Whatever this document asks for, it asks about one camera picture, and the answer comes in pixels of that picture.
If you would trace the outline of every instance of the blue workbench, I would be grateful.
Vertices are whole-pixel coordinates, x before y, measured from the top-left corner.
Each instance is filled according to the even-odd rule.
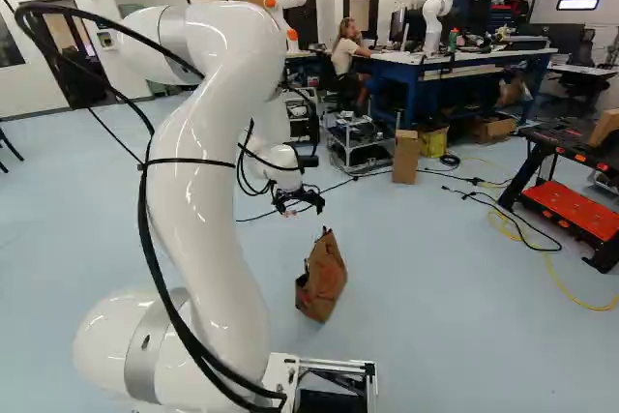
[[[535,76],[529,89],[533,100],[524,104],[522,109],[522,120],[526,120],[540,91],[550,57],[556,51],[555,48],[545,48],[541,50],[495,51],[486,54],[457,52],[451,64],[450,57],[424,58],[421,53],[409,52],[376,53],[369,59],[373,81],[370,92],[372,100],[376,103],[380,98],[381,82],[384,82],[385,79],[406,84],[406,105],[400,120],[400,127],[409,129],[417,122],[416,113],[421,105],[431,105],[433,110],[436,110],[437,107],[436,98],[420,102],[418,91],[421,86],[439,79],[484,78],[491,74],[503,73],[507,66],[520,65],[525,62],[526,71]],[[377,105],[372,105],[373,117],[388,123],[396,123],[394,115],[376,107]],[[455,117],[474,116],[474,114],[474,112],[470,115],[459,113]]]

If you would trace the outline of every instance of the orange tool tray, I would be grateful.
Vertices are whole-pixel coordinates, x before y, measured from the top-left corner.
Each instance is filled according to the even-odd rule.
[[[555,181],[547,181],[522,194],[604,242],[619,230],[619,215]],[[550,218],[549,212],[543,213]]]

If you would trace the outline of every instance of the white shirt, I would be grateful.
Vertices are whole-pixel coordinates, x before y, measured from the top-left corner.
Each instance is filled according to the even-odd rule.
[[[331,55],[331,61],[338,76],[350,71],[352,56],[358,48],[359,46],[350,39],[342,38],[339,40],[338,46]]]

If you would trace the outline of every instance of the bottle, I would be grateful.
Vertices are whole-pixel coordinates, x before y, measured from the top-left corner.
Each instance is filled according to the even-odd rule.
[[[456,53],[457,33],[459,33],[457,28],[452,29],[452,31],[449,33],[449,53]]]

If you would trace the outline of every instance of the doorway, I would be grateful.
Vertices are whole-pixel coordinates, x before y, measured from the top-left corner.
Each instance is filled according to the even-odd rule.
[[[77,8],[75,0],[35,0],[62,7]],[[97,51],[81,18],[61,14],[35,14],[33,29],[65,57],[73,60],[109,83]],[[45,57],[58,86],[73,109],[115,103],[105,87],[71,65],[54,57]]]

